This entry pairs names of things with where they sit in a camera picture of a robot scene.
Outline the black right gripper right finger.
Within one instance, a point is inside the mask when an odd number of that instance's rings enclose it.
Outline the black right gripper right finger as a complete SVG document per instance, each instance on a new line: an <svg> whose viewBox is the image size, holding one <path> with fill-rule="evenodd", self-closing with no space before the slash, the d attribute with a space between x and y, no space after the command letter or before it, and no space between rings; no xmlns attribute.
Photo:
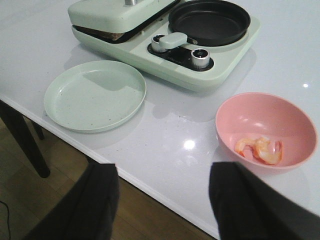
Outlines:
<svg viewBox="0 0 320 240"><path fill-rule="evenodd" d="M320 218L239 162L214 162L209 199L222 240L318 240Z"/></svg>

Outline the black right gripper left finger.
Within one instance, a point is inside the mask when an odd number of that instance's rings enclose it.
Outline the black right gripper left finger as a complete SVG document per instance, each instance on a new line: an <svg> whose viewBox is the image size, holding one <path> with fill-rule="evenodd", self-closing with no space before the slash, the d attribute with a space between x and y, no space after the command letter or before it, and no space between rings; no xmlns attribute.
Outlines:
<svg viewBox="0 0 320 240"><path fill-rule="evenodd" d="M72 189L24 239L109 240L119 197L116 166L90 163Z"/></svg>

